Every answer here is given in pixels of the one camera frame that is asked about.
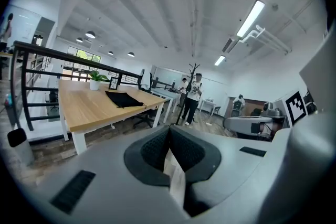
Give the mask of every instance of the potted plant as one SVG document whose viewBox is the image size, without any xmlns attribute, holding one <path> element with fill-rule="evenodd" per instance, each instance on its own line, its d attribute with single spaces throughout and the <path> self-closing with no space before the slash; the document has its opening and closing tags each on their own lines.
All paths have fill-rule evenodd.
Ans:
<svg viewBox="0 0 336 224">
<path fill-rule="evenodd" d="M 99 75 L 98 71 L 92 71 L 90 79 L 90 89 L 97 91 L 99 89 L 99 84 L 103 79 L 109 80 L 105 75 Z"/>
</svg>

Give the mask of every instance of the air vent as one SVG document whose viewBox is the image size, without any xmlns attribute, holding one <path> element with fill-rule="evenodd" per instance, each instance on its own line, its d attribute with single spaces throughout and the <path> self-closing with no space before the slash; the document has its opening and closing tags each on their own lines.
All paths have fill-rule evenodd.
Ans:
<svg viewBox="0 0 336 224">
<path fill-rule="evenodd" d="M 64 213 L 70 214 L 95 176 L 96 174 L 92 172 L 79 171 L 50 203 Z"/>
<path fill-rule="evenodd" d="M 231 45 L 232 41 L 233 41 L 233 40 L 229 38 L 229 40 L 228 40 L 227 43 L 225 44 L 225 46 L 224 46 L 222 52 L 226 52 L 227 48 Z"/>
</svg>

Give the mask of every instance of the desk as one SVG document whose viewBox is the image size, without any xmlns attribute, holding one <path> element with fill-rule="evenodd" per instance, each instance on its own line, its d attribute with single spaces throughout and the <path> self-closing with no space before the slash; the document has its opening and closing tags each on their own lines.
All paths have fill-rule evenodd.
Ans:
<svg viewBox="0 0 336 224">
<path fill-rule="evenodd" d="M 173 108 L 173 113 L 174 113 L 175 109 L 176 109 L 176 105 L 177 105 L 177 99 L 180 97 L 180 95 L 178 93 L 170 92 L 170 91 L 163 90 L 163 89 L 157 89 L 157 88 L 152 88 L 151 92 L 155 93 L 155 94 L 157 94 L 161 97 L 166 97 L 170 100 L 168 108 L 167 108 L 166 115 L 164 116 L 164 120 L 163 120 L 163 123 L 166 123 L 166 120 L 167 120 L 167 117 L 168 117 L 168 114 L 169 114 L 169 110 L 172 106 L 172 102 L 173 102 L 173 100 L 175 100 L 175 104 L 174 104 L 174 108 Z"/>
<path fill-rule="evenodd" d="M 13 58 L 13 54 L 8 54 L 6 52 L 0 52 L 0 57 L 5 57 L 5 58 L 9 58 L 9 68 L 8 68 L 8 80 L 10 80 L 10 75 L 11 75 L 11 66 L 12 66 L 12 58 Z M 16 65 L 15 68 L 19 68 L 22 66 L 22 63 L 19 63 L 18 65 Z"/>
<path fill-rule="evenodd" d="M 143 102 L 145 106 L 117 108 L 105 91 L 126 92 L 129 96 Z M 90 90 L 90 84 L 81 81 L 59 80 L 58 103 L 63 135 L 67 139 L 67 122 L 77 154 L 86 150 L 85 133 L 112 125 L 140 114 L 149 109 L 159 107 L 154 120 L 156 127 L 161 115 L 164 99 L 131 86 L 118 86 L 117 90 L 109 90 L 107 84 L 99 85 L 98 91 Z"/>
<path fill-rule="evenodd" d="M 202 111 L 202 108 L 203 108 L 203 104 L 206 103 L 206 104 L 209 104 L 209 105 L 212 105 L 212 112 L 211 112 L 211 116 L 214 114 L 214 111 L 215 111 L 215 107 L 216 107 L 216 104 L 214 102 L 210 102 L 210 101 L 207 101 L 207 100 L 203 100 L 201 101 L 201 106 L 200 106 L 200 112 Z"/>
</svg>

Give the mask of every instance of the wooden floor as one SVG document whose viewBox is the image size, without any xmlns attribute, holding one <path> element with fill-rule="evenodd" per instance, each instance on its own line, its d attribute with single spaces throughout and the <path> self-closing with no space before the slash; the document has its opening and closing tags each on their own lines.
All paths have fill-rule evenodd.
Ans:
<svg viewBox="0 0 336 224">
<path fill-rule="evenodd" d="M 0 90 L 1 90 L 1 101 L 3 103 L 3 94 L 9 92 L 9 81 L 3 80 L 0 81 Z M 177 107 L 175 113 L 171 113 L 167 118 L 166 124 L 175 124 L 177 116 L 180 112 L 180 108 Z M 160 123 L 162 123 L 165 116 L 165 112 L 160 117 Z M 12 172 L 20 182 L 36 187 L 43 178 L 49 173 L 53 172 L 58 166 L 69 161 L 76 156 L 75 146 L 73 145 L 72 139 L 69 141 L 57 140 L 44 144 L 33 145 L 33 153 L 35 157 L 34 163 L 27 167 L 16 156 L 15 151 L 9 146 L 7 140 L 7 133 L 12 130 L 12 127 L 9 123 L 7 114 L 3 111 L 0 114 L 1 118 L 1 132 L 0 132 L 0 147 L 1 154 L 4 158 L 7 168 Z M 106 126 L 95 130 L 93 132 L 85 134 L 87 146 L 90 147 L 94 144 L 100 143 L 104 140 L 111 139 L 118 135 L 132 135 L 132 133 L 148 129 L 146 123 L 139 124 L 135 129 L 133 129 L 133 124 L 136 123 L 139 119 L 127 119 L 125 121 L 118 122 L 114 124 L 115 129 L 113 130 L 111 126 Z M 223 118 L 220 116 L 210 115 L 206 112 L 196 111 L 195 122 L 190 126 L 184 125 L 184 121 L 180 120 L 180 125 L 184 125 L 187 128 L 196 129 L 199 131 L 223 135 L 223 136 L 232 136 L 227 130 L 224 130 L 222 126 Z"/>
</svg>

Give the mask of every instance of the green plant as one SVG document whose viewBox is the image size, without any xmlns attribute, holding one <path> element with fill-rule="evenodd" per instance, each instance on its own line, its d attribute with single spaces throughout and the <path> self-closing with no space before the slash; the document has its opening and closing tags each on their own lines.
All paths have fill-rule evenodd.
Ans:
<svg viewBox="0 0 336 224">
<path fill-rule="evenodd" d="M 105 75 L 99 75 L 98 71 L 91 72 L 91 79 L 96 81 L 102 81 L 103 79 L 109 80 Z"/>
</svg>

